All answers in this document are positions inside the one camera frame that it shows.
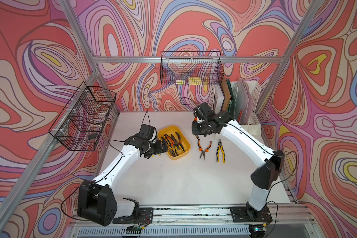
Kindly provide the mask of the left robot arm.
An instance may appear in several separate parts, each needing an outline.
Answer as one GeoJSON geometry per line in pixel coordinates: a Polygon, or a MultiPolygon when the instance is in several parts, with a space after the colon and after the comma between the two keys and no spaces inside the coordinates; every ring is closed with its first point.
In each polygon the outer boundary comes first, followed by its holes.
{"type": "Polygon", "coordinates": [[[156,128],[142,124],[138,133],[125,140],[119,155],[101,174],[79,186],[77,216],[102,226],[115,219],[136,222],[140,216],[139,202],[116,198],[119,182],[140,157],[149,159],[167,151],[168,146],[158,139],[156,128]]]}

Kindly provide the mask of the orange long nose pliers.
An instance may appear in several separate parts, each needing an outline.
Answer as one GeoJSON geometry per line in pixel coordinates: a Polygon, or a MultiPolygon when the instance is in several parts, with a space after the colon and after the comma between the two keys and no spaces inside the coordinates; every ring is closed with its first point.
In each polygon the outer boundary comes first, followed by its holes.
{"type": "Polygon", "coordinates": [[[201,152],[200,154],[200,160],[203,159],[205,161],[205,154],[209,151],[209,149],[212,146],[212,141],[209,142],[209,145],[207,147],[202,147],[201,146],[201,141],[200,139],[197,140],[197,146],[198,146],[198,150],[201,152]]]}

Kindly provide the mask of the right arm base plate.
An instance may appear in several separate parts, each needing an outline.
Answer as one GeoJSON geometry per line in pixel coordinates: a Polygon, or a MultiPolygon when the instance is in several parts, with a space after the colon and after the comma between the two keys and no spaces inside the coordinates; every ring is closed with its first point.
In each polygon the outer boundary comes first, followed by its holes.
{"type": "Polygon", "coordinates": [[[270,210],[264,206],[256,211],[250,206],[235,206],[230,208],[234,223],[271,223],[273,221],[270,210]]]}

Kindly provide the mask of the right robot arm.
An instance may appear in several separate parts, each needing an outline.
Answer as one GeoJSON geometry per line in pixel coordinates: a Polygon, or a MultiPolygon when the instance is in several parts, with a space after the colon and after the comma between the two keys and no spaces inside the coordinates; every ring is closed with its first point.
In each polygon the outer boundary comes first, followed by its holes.
{"type": "Polygon", "coordinates": [[[259,142],[233,116],[225,111],[216,114],[207,103],[195,107],[193,114],[194,135],[220,134],[243,151],[257,166],[250,176],[253,188],[246,204],[247,217],[251,221],[257,221],[267,208],[269,192],[282,171],[285,156],[283,151],[275,151],[259,142]]]}

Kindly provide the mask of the yellow black combination pliers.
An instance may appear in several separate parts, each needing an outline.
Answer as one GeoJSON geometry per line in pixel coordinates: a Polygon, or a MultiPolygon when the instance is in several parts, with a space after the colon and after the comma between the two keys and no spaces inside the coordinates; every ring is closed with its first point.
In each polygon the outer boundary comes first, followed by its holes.
{"type": "Polygon", "coordinates": [[[226,163],[224,147],[222,141],[219,139],[216,151],[216,162],[219,163],[220,161],[222,161],[223,164],[226,163]]]}

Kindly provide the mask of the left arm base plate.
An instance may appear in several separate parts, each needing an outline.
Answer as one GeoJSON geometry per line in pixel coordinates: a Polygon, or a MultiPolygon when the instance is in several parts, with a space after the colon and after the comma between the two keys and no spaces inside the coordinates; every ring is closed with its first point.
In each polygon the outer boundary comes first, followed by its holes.
{"type": "Polygon", "coordinates": [[[141,224],[153,222],[154,209],[152,207],[137,208],[130,216],[115,218],[113,224],[141,224]]]}

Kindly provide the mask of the orange black pliers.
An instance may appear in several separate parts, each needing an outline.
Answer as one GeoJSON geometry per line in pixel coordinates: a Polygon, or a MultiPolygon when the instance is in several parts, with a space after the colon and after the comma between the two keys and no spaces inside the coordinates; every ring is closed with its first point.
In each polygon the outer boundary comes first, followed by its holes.
{"type": "Polygon", "coordinates": [[[168,145],[169,154],[170,154],[172,157],[178,156],[177,151],[175,150],[173,144],[171,143],[171,140],[168,139],[167,136],[163,136],[162,138],[166,141],[166,143],[167,143],[167,145],[168,145]]]}

